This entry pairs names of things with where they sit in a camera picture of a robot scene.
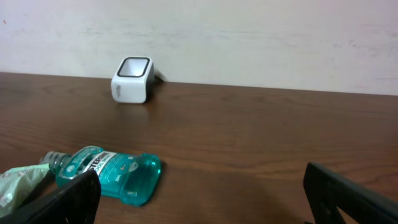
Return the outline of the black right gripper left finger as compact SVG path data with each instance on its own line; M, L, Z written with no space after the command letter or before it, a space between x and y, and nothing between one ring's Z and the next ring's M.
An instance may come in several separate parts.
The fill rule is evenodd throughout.
M57 190L1 218L3 224L93 224L101 197L95 171L86 171Z

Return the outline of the light green tissue pack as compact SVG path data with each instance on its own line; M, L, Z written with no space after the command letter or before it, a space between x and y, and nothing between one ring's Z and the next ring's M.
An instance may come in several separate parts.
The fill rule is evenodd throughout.
M17 209L43 181L48 164L15 167L1 174L1 217Z

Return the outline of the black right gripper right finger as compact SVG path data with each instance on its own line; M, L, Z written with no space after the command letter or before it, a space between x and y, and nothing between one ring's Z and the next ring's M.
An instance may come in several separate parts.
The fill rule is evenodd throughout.
M344 223L342 210L358 223L397 224L396 202L321 164L307 164L303 187L315 223Z

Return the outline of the blue mouthwash bottle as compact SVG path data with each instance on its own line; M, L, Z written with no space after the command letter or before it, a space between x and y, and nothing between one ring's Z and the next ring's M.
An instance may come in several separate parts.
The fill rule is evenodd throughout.
M162 171L161 160L156 155L135 156L106 151L99 146L86 146L74 154L50 151L40 163L49 165L58 186L93 170L99 178L103 196L118 198L136 207L150 200Z

